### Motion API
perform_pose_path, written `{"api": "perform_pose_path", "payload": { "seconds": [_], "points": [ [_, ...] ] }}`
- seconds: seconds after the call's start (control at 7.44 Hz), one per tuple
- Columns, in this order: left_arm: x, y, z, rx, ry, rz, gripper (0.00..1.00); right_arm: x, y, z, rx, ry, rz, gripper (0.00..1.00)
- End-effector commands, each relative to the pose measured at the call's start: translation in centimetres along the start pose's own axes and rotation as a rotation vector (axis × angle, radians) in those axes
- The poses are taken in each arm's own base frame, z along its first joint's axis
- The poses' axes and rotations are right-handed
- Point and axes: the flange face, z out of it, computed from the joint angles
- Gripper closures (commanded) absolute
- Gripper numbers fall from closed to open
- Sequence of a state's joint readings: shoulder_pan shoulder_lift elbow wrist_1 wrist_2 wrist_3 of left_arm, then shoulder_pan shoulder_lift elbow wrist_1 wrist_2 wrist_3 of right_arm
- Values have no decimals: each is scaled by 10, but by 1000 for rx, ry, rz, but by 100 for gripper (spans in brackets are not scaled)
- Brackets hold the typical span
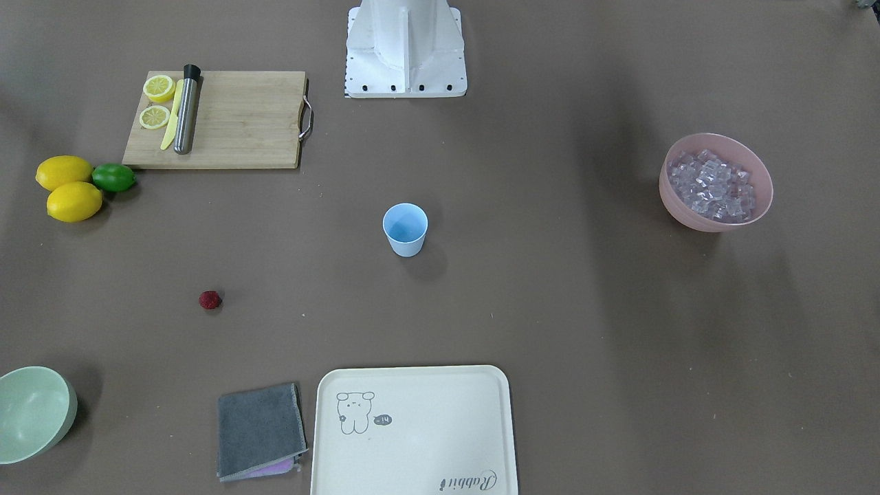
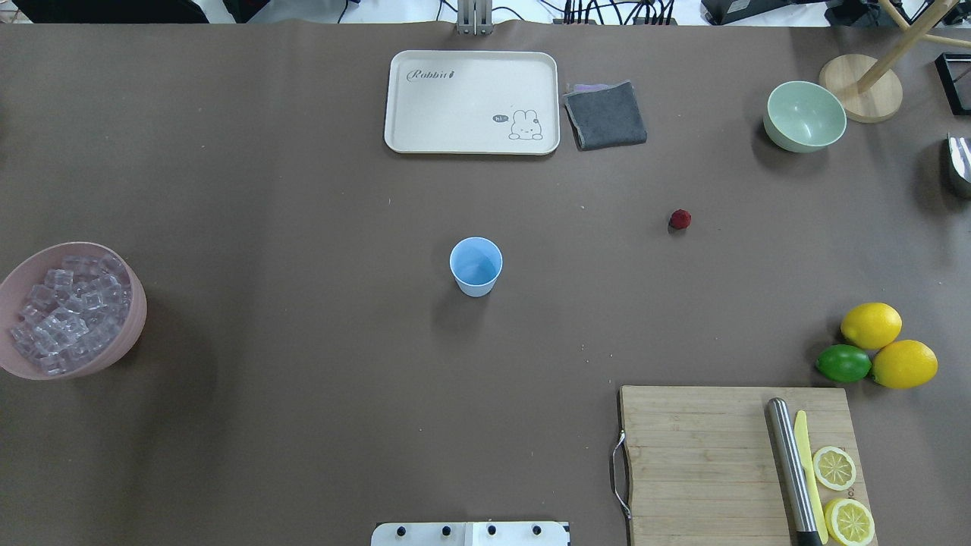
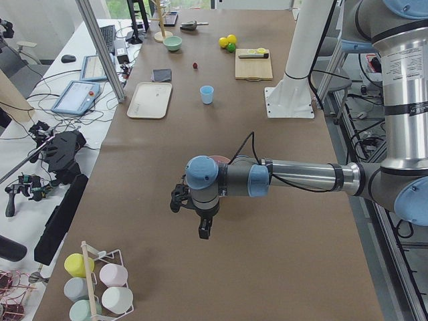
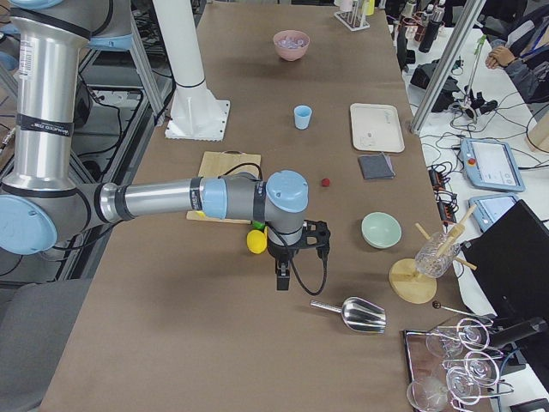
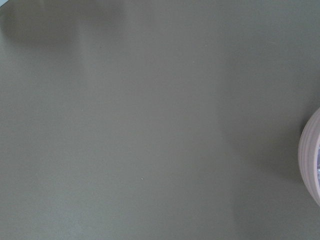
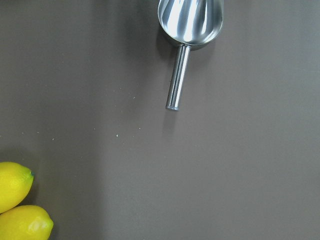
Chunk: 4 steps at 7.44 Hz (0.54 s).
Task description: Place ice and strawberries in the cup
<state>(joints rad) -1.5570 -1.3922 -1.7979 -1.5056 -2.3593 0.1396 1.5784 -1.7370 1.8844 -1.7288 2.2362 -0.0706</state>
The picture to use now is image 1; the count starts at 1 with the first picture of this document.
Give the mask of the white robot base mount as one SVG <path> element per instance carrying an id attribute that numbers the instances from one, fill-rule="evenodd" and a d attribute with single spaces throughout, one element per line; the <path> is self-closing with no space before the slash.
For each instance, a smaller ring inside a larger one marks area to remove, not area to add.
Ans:
<path id="1" fill-rule="evenodd" d="M 446 1 L 362 1 L 348 11 L 348 98 L 455 98 L 468 91 L 459 9 Z"/>

